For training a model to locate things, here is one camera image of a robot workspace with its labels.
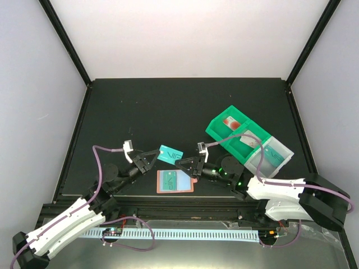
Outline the pink leather card holder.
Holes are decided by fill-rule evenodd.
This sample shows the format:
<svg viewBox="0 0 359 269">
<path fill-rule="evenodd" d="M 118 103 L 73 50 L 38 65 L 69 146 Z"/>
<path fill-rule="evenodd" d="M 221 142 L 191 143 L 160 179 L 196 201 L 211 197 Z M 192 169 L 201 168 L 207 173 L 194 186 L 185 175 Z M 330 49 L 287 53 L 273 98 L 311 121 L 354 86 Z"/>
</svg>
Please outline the pink leather card holder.
<svg viewBox="0 0 359 269">
<path fill-rule="evenodd" d="M 157 171 L 157 194 L 192 193 L 197 179 L 181 170 Z"/>
</svg>

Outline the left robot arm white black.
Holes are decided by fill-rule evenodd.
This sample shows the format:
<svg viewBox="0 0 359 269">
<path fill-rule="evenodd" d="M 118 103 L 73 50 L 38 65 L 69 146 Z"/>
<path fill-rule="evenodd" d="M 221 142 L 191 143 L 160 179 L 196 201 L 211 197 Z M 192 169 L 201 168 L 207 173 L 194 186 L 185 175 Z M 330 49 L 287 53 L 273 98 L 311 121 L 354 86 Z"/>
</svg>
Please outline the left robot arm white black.
<svg viewBox="0 0 359 269">
<path fill-rule="evenodd" d="M 124 154 L 128 154 L 129 151 L 124 148 L 109 149 L 97 145 L 92 149 L 98 166 L 98 181 L 70 207 L 45 225 L 29 233 L 19 232 L 14 235 L 11 268 L 15 264 L 20 268 L 46 268 L 59 251 L 96 226 L 118 222 L 124 224 L 127 220 L 141 221 L 140 218 L 131 215 L 120 217 L 121 211 L 114 194 L 150 171 L 160 151 L 152 150 L 134 157 L 126 157 L 129 166 L 125 172 L 105 181 L 97 151 Z"/>
</svg>

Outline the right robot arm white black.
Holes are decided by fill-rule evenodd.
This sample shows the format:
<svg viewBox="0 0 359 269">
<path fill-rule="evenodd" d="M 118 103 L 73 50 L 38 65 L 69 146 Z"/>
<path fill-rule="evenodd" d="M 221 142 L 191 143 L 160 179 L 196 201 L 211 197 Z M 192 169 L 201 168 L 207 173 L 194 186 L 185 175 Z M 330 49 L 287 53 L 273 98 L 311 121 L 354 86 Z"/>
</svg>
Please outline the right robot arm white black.
<svg viewBox="0 0 359 269">
<path fill-rule="evenodd" d="M 175 166 L 194 179 L 226 184 L 240 201 L 256 200 L 255 210 L 244 213 L 243 220 L 263 227 L 276 221 L 305 220 L 333 231 L 342 231 L 346 216 L 353 211 L 349 195 L 318 174 L 306 178 L 259 179 L 248 172 L 232 155 L 216 164 L 203 156 L 177 160 Z"/>
</svg>

